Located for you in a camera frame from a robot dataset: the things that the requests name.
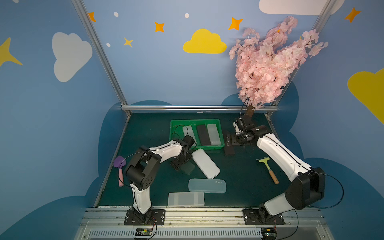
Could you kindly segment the white opaque pencil case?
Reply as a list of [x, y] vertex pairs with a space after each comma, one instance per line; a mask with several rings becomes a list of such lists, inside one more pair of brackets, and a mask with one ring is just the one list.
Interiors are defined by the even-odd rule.
[[198, 149], [193, 152], [192, 158], [208, 179], [214, 179], [220, 174], [219, 167], [203, 149]]

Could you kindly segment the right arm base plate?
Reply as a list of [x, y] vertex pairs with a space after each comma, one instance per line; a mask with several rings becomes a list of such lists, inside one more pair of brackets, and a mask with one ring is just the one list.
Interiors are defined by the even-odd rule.
[[270, 215], [266, 210], [245, 208], [243, 217], [246, 225], [284, 225], [285, 221], [282, 214]]

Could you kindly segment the dark translucent grey pencil case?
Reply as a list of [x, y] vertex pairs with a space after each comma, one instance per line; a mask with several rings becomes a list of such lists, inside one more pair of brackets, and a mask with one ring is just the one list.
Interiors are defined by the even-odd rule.
[[192, 162], [187, 162], [180, 166], [180, 169], [188, 176], [195, 170], [196, 166]]

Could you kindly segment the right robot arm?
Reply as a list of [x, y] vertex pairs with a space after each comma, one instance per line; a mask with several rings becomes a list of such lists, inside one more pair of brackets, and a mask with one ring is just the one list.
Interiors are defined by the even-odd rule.
[[326, 174], [302, 161], [266, 127], [256, 126], [249, 116], [233, 122], [234, 141], [238, 145], [256, 145], [264, 151], [287, 175], [291, 185], [284, 193], [260, 205], [260, 214], [274, 217], [290, 210], [301, 210], [325, 196]]

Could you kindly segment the frosted clear pencil case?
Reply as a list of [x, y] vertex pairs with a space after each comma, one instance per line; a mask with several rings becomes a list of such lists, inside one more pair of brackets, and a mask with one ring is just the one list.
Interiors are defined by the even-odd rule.
[[222, 143], [221, 143], [219, 131], [217, 129], [217, 125], [208, 124], [207, 130], [208, 130], [211, 145], [212, 146], [220, 146]]

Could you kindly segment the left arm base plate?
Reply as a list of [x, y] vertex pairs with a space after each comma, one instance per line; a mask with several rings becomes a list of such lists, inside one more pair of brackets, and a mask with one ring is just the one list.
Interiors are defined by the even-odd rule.
[[125, 226], [149, 226], [156, 224], [163, 226], [165, 223], [166, 210], [149, 209], [145, 214], [141, 214], [135, 209], [129, 209], [126, 213]]

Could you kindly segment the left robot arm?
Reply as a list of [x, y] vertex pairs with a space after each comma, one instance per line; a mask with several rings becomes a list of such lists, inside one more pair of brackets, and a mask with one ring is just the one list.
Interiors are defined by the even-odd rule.
[[133, 191], [134, 210], [145, 216], [152, 209], [150, 186], [155, 180], [160, 164], [171, 160], [175, 170], [186, 164], [191, 158], [191, 148], [195, 144], [193, 137], [186, 135], [181, 140], [172, 140], [164, 145], [152, 148], [141, 147], [125, 169], [125, 176]]

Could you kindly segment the black pencil case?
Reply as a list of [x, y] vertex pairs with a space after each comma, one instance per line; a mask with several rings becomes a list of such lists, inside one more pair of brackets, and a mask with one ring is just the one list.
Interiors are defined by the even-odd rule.
[[229, 132], [226, 132], [225, 135], [225, 146], [224, 146], [224, 152], [226, 156], [234, 156], [235, 155], [235, 149], [232, 144], [232, 136]]
[[207, 126], [206, 125], [198, 125], [197, 131], [198, 131], [201, 146], [211, 146], [212, 144], [211, 144], [211, 140], [210, 140]]

